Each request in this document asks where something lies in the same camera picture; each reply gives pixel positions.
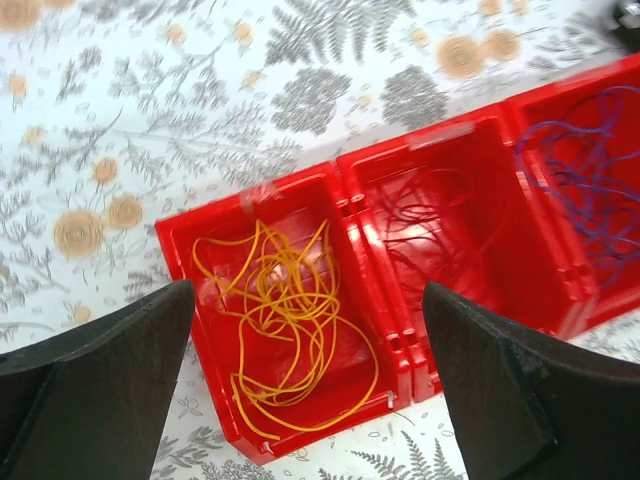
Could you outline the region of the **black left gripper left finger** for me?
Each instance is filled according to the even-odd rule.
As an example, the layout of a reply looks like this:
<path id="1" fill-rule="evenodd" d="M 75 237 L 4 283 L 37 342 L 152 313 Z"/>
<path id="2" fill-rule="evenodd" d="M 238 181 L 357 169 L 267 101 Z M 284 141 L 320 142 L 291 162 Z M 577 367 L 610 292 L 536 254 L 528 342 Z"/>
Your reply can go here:
<path id="1" fill-rule="evenodd" d="M 1 356 L 4 479 L 147 479 L 191 325 L 188 280 Z"/>

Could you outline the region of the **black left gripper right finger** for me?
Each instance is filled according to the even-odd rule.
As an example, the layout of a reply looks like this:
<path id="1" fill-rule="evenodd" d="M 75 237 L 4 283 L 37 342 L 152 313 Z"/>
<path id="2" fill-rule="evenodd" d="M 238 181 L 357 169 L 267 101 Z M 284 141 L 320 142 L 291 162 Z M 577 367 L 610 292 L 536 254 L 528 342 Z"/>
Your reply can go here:
<path id="1" fill-rule="evenodd" d="M 435 282 L 422 305 L 469 478 L 638 478 L 638 365 L 515 323 Z"/>

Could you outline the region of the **red plastic bin middle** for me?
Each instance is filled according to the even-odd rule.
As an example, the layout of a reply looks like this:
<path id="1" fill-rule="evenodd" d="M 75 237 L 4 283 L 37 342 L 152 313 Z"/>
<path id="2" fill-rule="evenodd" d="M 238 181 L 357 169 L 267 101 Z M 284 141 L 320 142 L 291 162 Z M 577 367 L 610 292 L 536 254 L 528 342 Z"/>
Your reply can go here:
<path id="1" fill-rule="evenodd" d="M 525 194 L 513 141 L 499 103 L 337 160 L 415 401 L 441 389 L 422 314 L 429 282 L 563 340 L 586 303 Z"/>

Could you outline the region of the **red plastic bin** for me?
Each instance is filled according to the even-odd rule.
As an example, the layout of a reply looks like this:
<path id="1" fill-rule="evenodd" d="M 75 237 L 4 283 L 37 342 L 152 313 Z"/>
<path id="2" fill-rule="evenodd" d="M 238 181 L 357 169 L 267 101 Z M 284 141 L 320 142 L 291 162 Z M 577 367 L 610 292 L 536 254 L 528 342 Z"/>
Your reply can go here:
<path id="1" fill-rule="evenodd" d="M 441 389 L 422 314 L 429 282 L 563 340 L 586 303 L 525 194 L 513 141 L 499 103 L 337 160 L 415 401 Z"/>
<path id="2" fill-rule="evenodd" d="M 505 100 L 516 171 L 585 295 L 571 338 L 639 305 L 639 57 Z"/>
<path id="3" fill-rule="evenodd" d="M 257 464 L 408 406 L 412 368 L 336 168 L 160 220 L 227 441 Z"/>

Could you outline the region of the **red plastic bin left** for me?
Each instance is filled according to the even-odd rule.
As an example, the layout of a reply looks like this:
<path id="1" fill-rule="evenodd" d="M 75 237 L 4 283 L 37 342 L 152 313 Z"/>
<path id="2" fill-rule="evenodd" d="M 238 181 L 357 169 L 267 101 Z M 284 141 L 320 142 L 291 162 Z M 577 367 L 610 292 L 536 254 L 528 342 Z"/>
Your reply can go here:
<path id="1" fill-rule="evenodd" d="M 227 441 L 257 464 L 408 406 L 412 368 L 336 168 L 160 220 Z"/>

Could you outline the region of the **red plastic bin right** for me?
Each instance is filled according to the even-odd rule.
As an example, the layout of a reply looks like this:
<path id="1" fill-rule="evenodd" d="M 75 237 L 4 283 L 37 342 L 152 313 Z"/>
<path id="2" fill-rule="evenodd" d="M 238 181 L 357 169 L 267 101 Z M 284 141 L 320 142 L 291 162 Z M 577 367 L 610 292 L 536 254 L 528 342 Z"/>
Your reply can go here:
<path id="1" fill-rule="evenodd" d="M 571 338 L 639 305 L 639 57 L 505 100 L 516 171 L 585 295 Z"/>

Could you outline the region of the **black poker chip case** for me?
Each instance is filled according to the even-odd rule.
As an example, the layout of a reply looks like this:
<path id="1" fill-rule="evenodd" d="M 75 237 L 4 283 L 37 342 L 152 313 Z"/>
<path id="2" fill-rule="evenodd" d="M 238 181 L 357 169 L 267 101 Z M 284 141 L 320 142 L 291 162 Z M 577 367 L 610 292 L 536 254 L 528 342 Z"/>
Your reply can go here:
<path id="1" fill-rule="evenodd" d="M 609 30 L 630 50 L 639 50 L 639 0 L 617 0 L 608 17 Z"/>

